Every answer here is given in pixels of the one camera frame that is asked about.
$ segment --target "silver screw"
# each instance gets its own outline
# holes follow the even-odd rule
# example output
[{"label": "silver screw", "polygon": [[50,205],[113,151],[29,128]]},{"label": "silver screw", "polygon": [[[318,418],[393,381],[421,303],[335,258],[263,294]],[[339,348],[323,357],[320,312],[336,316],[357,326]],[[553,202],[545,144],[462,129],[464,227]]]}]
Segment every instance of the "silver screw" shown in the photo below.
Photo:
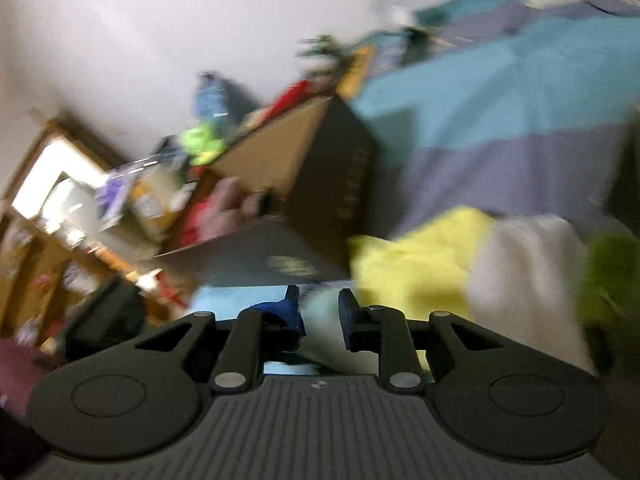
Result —
[{"label": "silver screw", "polygon": [[398,372],[397,374],[393,374],[389,379],[389,382],[395,386],[396,388],[415,388],[418,384],[420,384],[420,376],[414,374],[412,372]]},{"label": "silver screw", "polygon": [[223,374],[216,375],[213,381],[220,386],[220,388],[239,388],[246,382],[244,375],[238,372],[224,372]]}]

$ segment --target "cardboard box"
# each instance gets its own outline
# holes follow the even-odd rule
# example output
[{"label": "cardboard box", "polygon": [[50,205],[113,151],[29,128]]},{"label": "cardboard box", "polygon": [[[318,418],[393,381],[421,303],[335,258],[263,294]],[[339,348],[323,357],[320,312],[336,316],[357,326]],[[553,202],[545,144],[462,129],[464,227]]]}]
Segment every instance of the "cardboard box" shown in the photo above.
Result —
[{"label": "cardboard box", "polygon": [[[359,232],[375,158],[366,127],[337,96],[317,97],[255,130],[205,172],[161,247],[158,265],[217,286],[283,285],[350,276],[347,238]],[[272,189],[267,215],[180,248],[188,213],[226,176]]]}]

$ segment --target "maroon fabric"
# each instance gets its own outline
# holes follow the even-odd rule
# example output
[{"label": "maroon fabric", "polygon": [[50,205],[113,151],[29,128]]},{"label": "maroon fabric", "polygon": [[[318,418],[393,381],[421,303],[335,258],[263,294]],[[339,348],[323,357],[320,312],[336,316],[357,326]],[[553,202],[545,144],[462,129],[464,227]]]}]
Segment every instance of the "maroon fabric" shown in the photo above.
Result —
[{"label": "maroon fabric", "polygon": [[4,409],[26,420],[27,403],[35,385],[55,368],[53,359],[37,348],[18,346],[14,339],[0,339],[0,399]]}]

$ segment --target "yellow cloth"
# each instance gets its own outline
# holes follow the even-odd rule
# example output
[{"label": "yellow cloth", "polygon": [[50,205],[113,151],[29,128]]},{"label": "yellow cloth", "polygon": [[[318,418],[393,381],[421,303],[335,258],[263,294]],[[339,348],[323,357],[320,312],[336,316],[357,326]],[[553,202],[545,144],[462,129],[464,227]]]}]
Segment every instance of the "yellow cloth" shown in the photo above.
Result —
[{"label": "yellow cloth", "polygon": [[457,207],[395,242],[351,238],[358,301],[396,308],[407,319],[427,320],[433,310],[467,317],[468,270],[493,222],[477,209]]}]

